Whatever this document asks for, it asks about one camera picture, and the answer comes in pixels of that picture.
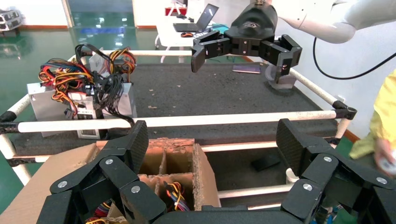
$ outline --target white plastic pipe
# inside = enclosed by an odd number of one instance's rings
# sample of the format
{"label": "white plastic pipe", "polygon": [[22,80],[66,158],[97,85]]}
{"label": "white plastic pipe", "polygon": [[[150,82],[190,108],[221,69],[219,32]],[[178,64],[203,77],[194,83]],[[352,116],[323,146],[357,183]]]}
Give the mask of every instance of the white plastic pipe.
{"label": "white plastic pipe", "polygon": [[[20,99],[13,106],[11,106],[8,111],[12,111],[18,116],[29,104],[29,95],[26,94],[24,97],[22,97],[22,99]],[[1,153],[3,153],[6,159],[12,159],[15,155],[15,148],[11,143],[10,139],[5,134],[0,135],[0,151]],[[12,169],[24,186],[29,182],[30,178],[32,177],[25,164],[12,167]]]}
{"label": "white plastic pipe", "polygon": [[[336,132],[334,138],[336,138],[336,139],[342,138],[342,136],[344,136],[345,131],[347,130],[350,123],[351,123],[351,120],[348,120],[346,118],[341,119],[341,121],[338,123],[337,132]],[[333,148],[337,147],[337,145],[335,145],[335,144],[330,144],[330,145]]]}
{"label": "white plastic pipe", "polygon": [[255,206],[249,206],[247,210],[258,210],[258,209],[270,209],[270,208],[276,208],[280,207],[280,203],[275,203],[275,204],[266,204],[266,205],[255,205]]}
{"label": "white plastic pipe", "polygon": [[[106,55],[113,52],[113,50],[103,50],[103,53]],[[133,55],[135,56],[191,56],[192,52],[190,50],[130,50]],[[244,55],[233,55],[228,54],[226,56],[244,56]],[[75,58],[76,55],[73,55],[69,61]]]}
{"label": "white plastic pipe", "polygon": [[18,176],[19,180],[22,182],[24,186],[30,181],[32,175],[29,173],[26,168],[26,164],[21,164],[16,167],[12,167],[15,174]]}
{"label": "white plastic pipe", "polygon": [[[315,120],[334,119],[335,111],[306,111],[280,113],[251,113],[251,114],[224,114],[181,117],[134,118],[134,121],[144,120],[147,127],[195,126],[195,125],[222,125],[259,122],[277,122],[280,119]],[[91,129],[129,128],[130,124],[124,119],[93,119],[93,120],[62,120],[21,122],[18,131],[26,132],[54,132]]]}
{"label": "white plastic pipe", "polygon": [[261,188],[248,188],[248,189],[237,189],[237,190],[224,190],[219,191],[219,198],[231,198],[231,197],[244,197],[244,196],[252,196],[252,195],[265,195],[265,194],[274,194],[274,193],[282,193],[290,191],[293,184],[285,184],[285,185],[276,185],[269,187],[261,187]]}
{"label": "white plastic pipe", "polygon": [[16,104],[10,107],[8,111],[14,112],[17,116],[25,110],[25,108],[30,104],[29,95],[26,94],[22,99],[20,99]]}
{"label": "white plastic pipe", "polygon": [[206,153],[255,149],[255,148],[275,148],[275,147],[277,147],[275,141],[201,146],[202,151]]}
{"label": "white plastic pipe", "polygon": [[328,104],[333,105],[337,99],[332,96],[330,93],[326,92],[322,88],[320,88],[318,85],[313,83],[311,80],[307,79],[300,73],[298,73],[294,69],[290,69],[290,75],[296,77],[298,81],[300,81],[302,84],[304,84],[308,89],[310,89],[312,92],[316,93],[318,96],[320,96],[322,99],[324,99]]}

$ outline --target gray carpet surface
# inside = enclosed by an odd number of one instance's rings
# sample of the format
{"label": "gray carpet surface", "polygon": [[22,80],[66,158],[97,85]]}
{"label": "gray carpet surface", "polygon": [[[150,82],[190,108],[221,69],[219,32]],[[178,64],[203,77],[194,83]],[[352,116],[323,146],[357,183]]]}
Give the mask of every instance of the gray carpet surface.
{"label": "gray carpet surface", "polygon": [[[132,74],[138,117],[317,111],[297,88],[278,92],[263,75],[232,71],[233,64],[139,64]],[[333,136],[334,120],[294,122],[304,133]],[[202,145],[275,140],[276,122],[149,128],[149,137],[195,138]],[[94,142],[71,132],[47,138],[40,133],[13,136],[18,155],[56,154]]]}

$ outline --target wire bundle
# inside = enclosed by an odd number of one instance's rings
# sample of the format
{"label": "wire bundle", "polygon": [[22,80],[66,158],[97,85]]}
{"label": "wire bundle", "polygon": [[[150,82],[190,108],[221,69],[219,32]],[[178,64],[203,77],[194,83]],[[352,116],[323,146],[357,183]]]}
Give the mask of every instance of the wire bundle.
{"label": "wire bundle", "polygon": [[110,63],[109,61],[107,63],[110,74],[113,74],[115,72],[120,74],[126,73],[128,83],[130,82],[129,75],[132,74],[136,66],[136,59],[134,55],[129,51],[130,48],[126,47],[124,49],[115,50],[109,54],[109,58],[111,60],[110,62],[115,62],[117,58],[122,57],[122,59],[124,60],[123,64]]}
{"label": "wire bundle", "polygon": [[[118,110],[118,104],[124,91],[122,74],[127,73],[127,82],[129,82],[129,76],[135,69],[136,59],[134,55],[129,52],[130,48],[126,47],[124,49],[115,50],[107,56],[93,45],[88,43],[80,44],[75,48],[76,60],[80,64],[82,64],[81,57],[87,55],[82,50],[83,47],[89,48],[91,51],[104,58],[106,60],[107,71],[110,73],[107,77],[94,73],[95,92],[98,96],[98,103],[95,109],[105,109],[109,114],[125,119],[130,124],[133,124],[134,121],[132,118],[120,114]],[[115,64],[115,60],[120,56],[123,57],[124,63]]]}
{"label": "wire bundle", "polygon": [[110,206],[103,202],[95,210],[95,217],[106,217],[109,213]]}
{"label": "wire bundle", "polygon": [[[83,51],[84,47],[91,52]],[[120,114],[118,110],[118,104],[124,91],[122,83],[130,82],[130,74],[136,67],[136,58],[129,50],[129,47],[115,50],[107,56],[91,44],[79,44],[75,47],[76,58],[72,62],[59,58],[50,59],[41,66],[39,79],[42,81],[42,86],[51,86],[55,89],[53,100],[71,105],[74,112],[73,117],[77,114],[78,107],[84,106],[73,102],[68,93],[85,94],[83,87],[92,84],[95,86],[95,109],[105,109],[109,114],[133,124],[130,117]],[[91,56],[92,52],[105,59],[109,76],[103,77],[84,66],[81,58]],[[115,63],[118,58],[122,58],[124,63]],[[126,80],[122,77],[124,73],[127,74]]]}
{"label": "wire bundle", "polygon": [[93,84],[93,77],[84,66],[60,58],[53,58],[44,63],[38,77],[42,81],[42,86],[54,88],[53,100],[68,102],[72,106],[73,116],[77,114],[78,104],[70,99],[68,92],[84,94],[81,87],[84,84]]}
{"label": "wire bundle", "polygon": [[165,182],[166,194],[175,203],[174,210],[189,211],[186,200],[183,197],[184,189],[179,182],[167,183]]}

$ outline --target torn cardboard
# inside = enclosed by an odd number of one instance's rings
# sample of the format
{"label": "torn cardboard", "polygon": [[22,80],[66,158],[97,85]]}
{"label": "torn cardboard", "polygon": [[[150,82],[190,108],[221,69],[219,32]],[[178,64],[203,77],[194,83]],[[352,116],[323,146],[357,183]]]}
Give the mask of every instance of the torn cardboard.
{"label": "torn cardboard", "polygon": [[[50,186],[59,178],[92,161],[106,144],[100,141],[51,156],[22,189],[10,206],[1,214],[0,223],[35,224]],[[161,138],[149,141],[139,178],[160,198],[167,197],[164,181],[180,182],[185,187],[185,197],[191,210],[201,210],[202,205],[220,206],[214,173],[194,139]],[[109,211],[110,217],[119,217],[117,208]]]}

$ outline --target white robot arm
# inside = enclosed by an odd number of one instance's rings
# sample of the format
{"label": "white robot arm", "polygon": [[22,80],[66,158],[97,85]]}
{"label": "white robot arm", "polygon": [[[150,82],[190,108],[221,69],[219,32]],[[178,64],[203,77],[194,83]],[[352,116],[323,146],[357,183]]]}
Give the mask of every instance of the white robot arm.
{"label": "white robot arm", "polygon": [[293,28],[330,43],[349,41],[356,30],[396,21],[396,0],[268,0]]}

